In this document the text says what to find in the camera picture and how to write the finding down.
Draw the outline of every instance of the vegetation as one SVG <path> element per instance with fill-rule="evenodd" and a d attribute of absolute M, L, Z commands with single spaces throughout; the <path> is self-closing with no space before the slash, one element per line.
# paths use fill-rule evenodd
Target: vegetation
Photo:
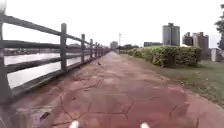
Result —
<path fill-rule="evenodd" d="M 217 31 L 222 35 L 221 40 L 218 42 L 218 46 L 220 49 L 224 50 L 224 12 L 222 16 L 220 16 L 220 20 L 215 23 L 217 25 Z"/>
<path fill-rule="evenodd" d="M 120 50 L 131 50 L 133 48 L 139 48 L 138 45 L 131 45 L 131 44 L 126 44 L 124 46 L 118 46 L 118 49 Z"/>
<path fill-rule="evenodd" d="M 173 67 L 174 65 L 197 66 L 201 50 L 194 47 L 154 46 L 143 49 L 132 49 L 131 56 L 145 58 L 154 65 Z"/>
<path fill-rule="evenodd" d="M 148 61 L 123 55 L 145 69 L 154 70 L 172 80 L 178 81 L 184 88 L 219 104 L 224 108 L 224 65 L 211 61 L 201 61 L 197 68 L 178 65 L 175 68 L 160 68 Z"/>

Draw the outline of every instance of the wooden fence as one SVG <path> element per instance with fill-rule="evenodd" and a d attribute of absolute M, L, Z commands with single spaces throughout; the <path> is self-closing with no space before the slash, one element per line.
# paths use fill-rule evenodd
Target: wooden fence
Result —
<path fill-rule="evenodd" d="M 103 47 L 97 42 L 94 44 L 92 39 L 90 40 L 90 42 L 86 41 L 85 34 L 82 34 L 81 38 L 74 37 L 72 35 L 67 34 L 66 33 L 67 26 L 65 23 L 61 24 L 61 31 L 59 32 L 59 31 L 56 31 L 41 25 L 37 25 L 31 22 L 25 21 L 25 20 L 21 20 L 12 16 L 7 16 L 5 14 L 0 14 L 0 22 L 1 22 L 0 23 L 1 25 L 0 26 L 0 29 L 1 29 L 0 30 L 1 32 L 0 33 L 1 35 L 1 38 L 0 38 L 0 82 L 1 82 L 0 83 L 0 103 L 9 101 L 10 99 L 13 99 L 13 97 L 15 96 L 18 96 L 32 88 L 38 87 L 42 83 L 47 82 L 50 79 L 60 74 L 66 73 L 67 71 L 73 68 L 79 67 L 80 65 L 109 52 L 109 48 Z M 21 26 L 24 28 L 29 28 L 29 29 L 40 31 L 40 32 L 60 36 L 60 44 L 37 43 L 37 42 L 27 42 L 27 41 L 19 41 L 19 40 L 3 40 L 2 38 L 2 24 L 3 23 Z M 81 42 L 81 45 L 80 46 L 66 45 L 67 39 L 79 41 Z M 60 57 L 4 65 L 4 48 L 26 48 L 26 49 L 50 48 L 50 49 L 59 50 Z M 79 53 L 79 54 L 66 55 L 66 53 L 71 51 L 73 51 L 72 53 Z M 89 56 L 89 59 L 86 61 L 85 61 L 85 56 Z M 67 59 L 78 58 L 78 57 L 81 58 L 81 61 L 79 63 L 75 63 L 73 65 L 67 66 L 67 63 L 66 63 Z M 26 82 L 23 85 L 20 85 L 13 89 L 10 88 L 8 79 L 7 79 L 7 73 L 13 73 L 19 70 L 33 68 L 36 66 L 50 64 L 50 63 L 54 63 L 58 61 L 61 62 L 60 70 L 51 72 L 44 76 L 40 76 L 36 79 Z"/>

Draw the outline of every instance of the grass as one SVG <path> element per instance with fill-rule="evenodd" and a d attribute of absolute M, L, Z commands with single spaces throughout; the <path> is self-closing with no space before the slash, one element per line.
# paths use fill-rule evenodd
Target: grass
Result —
<path fill-rule="evenodd" d="M 217 103 L 224 108 L 224 63 L 201 61 L 198 67 L 160 68 L 144 59 L 128 55 L 123 57 L 157 73 L 180 81 L 180 85 Z"/>

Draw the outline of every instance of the red brick path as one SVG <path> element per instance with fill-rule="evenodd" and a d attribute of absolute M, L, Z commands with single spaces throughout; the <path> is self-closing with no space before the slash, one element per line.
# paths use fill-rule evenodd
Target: red brick path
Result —
<path fill-rule="evenodd" d="M 224 110 L 149 69 L 109 53 L 18 101 L 27 127 L 224 128 Z"/>

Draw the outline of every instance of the hedge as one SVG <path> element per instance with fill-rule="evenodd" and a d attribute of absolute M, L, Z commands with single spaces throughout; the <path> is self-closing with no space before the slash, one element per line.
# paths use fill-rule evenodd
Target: hedge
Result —
<path fill-rule="evenodd" d="M 132 49 L 128 54 L 135 57 L 143 57 L 154 65 L 172 67 L 176 64 L 197 66 L 201 49 L 195 47 L 154 46 L 143 49 Z"/>
<path fill-rule="evenodd" d="M 143 49 L 143 56 L 154 65 L 171 67 L 175 64 L 175 47 L 155 46 Z"/>
<path fill-rule="evenodd" d="M 128 54 L 134 57 L 142 58 L 142 49 L 134 48 L 128 51 Z"/>
<path fill-rule="evenodd" d="M 195 47 L 176 47 L 176 64 L 196 66 L 200 61 L 201 49 Z"/>

